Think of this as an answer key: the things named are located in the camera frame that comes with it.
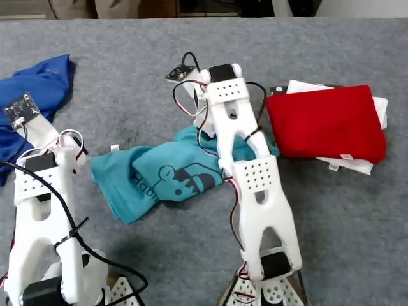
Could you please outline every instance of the cable tie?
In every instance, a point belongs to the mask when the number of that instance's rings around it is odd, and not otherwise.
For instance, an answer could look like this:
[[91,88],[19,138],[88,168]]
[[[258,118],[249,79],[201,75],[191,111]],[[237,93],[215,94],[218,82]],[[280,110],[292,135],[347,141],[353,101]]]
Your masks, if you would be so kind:
[[66,235],[63,239],[61,239],[61,241],[57,242],[54,245],[54,250],[57,250],[57,248],[63,244],[65,241],[67,241],[68,239],[75,237],[78,233],[78,231],[81,229],[82,226],[85,225],[86,222],[89,221],[89,217],[86,217],[80,224],[78,224],[78,226],[76,228],[73,228],[69,231],[68,235]]
[[257,132],[262,131],[262,130],[263,130],[262,126],[258,126],[255,131],[253,131],[251,134],[249,134],[248,136],[245,137],[244,142],[248,142],[248,139],[250,137],[252,137],[254,134],[256,134]]

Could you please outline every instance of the clothing tag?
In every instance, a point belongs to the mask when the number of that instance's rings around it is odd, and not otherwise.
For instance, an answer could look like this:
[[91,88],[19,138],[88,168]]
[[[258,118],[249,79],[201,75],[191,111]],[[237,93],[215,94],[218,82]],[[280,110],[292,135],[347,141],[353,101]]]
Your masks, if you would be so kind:
[[350,154],[340,154],[340,157],[342,159],[347,159],[347,160],[350,160],[350,161],[353,160],[353,157]]
[[111,145],[110,152],[113,152],[113,151],[120,151],[119,145]]
[[339,166],[337,164],[329,164],[329,169],[333,170],[333,171],[338,171],[339,170]]

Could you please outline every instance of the white cloth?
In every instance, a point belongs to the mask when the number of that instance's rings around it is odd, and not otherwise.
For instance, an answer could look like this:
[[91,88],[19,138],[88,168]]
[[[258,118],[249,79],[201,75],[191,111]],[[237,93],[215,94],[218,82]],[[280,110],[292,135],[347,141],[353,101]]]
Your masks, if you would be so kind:
[[[306,92],[306,91],[321,91],[325,89],[333,89],[333,87],[328,87],[322,84],[310,84],[296,80],[290,80],[288,84],[287,94],[294,94],[296,92]],[[381,125],[381,129],[387,127],[387,115],[386,110],[388,106],[388,100],[380,97],[373,97],[375,110],[377,111],[378,119]],[[369,161],[363,159],[335,159],[326,157],[317,157],[321,161],[326,161],[331,165],[340,166],[348,169],[352,169],[367,175],[371,174],[373,164]]]

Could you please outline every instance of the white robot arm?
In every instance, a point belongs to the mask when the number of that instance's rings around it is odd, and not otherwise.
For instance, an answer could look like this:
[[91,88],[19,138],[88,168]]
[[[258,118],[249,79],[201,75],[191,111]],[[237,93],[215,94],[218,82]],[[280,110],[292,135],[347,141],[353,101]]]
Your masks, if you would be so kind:
[[[82,135],[74,130],[58,133],[40,114],[29,94],[24,94],[5,112],[14,130],[27,133],[27,140],[35,147],[45,148],[33,149],[33,152],[42,152],[27,157],[28,151],[25,152],[17,164],[0,162],[0,166],[8,164],[17,169],[15,242],[4,282],[11,304],[111,305],[121,297],[111,298],[111,289],[106,284],[108,263],[118,264],[106,259],[101,251],[89,248],[77,235],[87,220],[76,225],[72,185],[73,174],[88,159]],[[81,143],[71,136],[72,132],[80,136]],[[60,262],[51,265],[42,280],[32,282],[48,246],[54,247]],[[126,294],[133,291],[126,278],[118,283],[115,293],[125,284],[128,286]],[[134,296],[128,298],[129,304],[139,305]]]
[[[272,228],[282,241],[282,251],[291,268],[286,273],[289,275],[302,267],[295,224],[282,190],[276,157],[271,155],[265,136],[258,129],[242,69],[238,64],[227,64],[203,70],[200,75],[208,84],[204,96],[218,138],[219,167],[232,175],[239,188],[242,258],[247,263],[249,277],[254,281],[265,278],[260,247],[267,228]],[[228,110],[235,111],[234,119]],[[247,141],[255,160],[234,162],[236,135]],[[263,193],[258,197],[261,201],[257,200],[257,193]]]
[[[245,281],[238,280],[236,287],[241,290],[235,293],[243,297],[233,296],[232,291],[223,305],[244,305],[251,301],[253,305],[261,305],[261,299],[252,296],[251,289],[243,293],[243,287],[253,288],[253,291],[263,289],[262,294],[269,296],[269,303],[277,305],[282,302],[287,305],[283,292],[289,294],[289,291],[281,287],[282,284],[290,287],[286,277],[301,269],[302,257],[291,207],[282,190],[276,157],[271,155],[265,136],[256,122],[242,69],[238,64],[226,64],[202,70],[199,76],[195,71],[184,80],[192,80],[183,85],[194,88],[194,96],[191,96],[196,100],[198,110],[208,108],[207,116],[198,112],[194,125],[197,128],[202,126],[202,131],[207,135],[217,137],[219,167],[233,179],[239,194],[241,255],[247,267],[246,279],[251,286],[243,286],[240,282]],[[234,161],[233,143],[236,136],[248,143],[256,159]],[[267,228],[274,230],[282,246],[261,252],[261,241]]]

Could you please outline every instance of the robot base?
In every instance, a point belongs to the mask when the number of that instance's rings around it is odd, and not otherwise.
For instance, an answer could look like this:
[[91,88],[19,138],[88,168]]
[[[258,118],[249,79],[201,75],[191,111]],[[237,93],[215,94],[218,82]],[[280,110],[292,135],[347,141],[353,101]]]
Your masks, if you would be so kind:
[[292,276],[253,282],[236,274],[217,306],[303,306],[294,287],[299,288]]

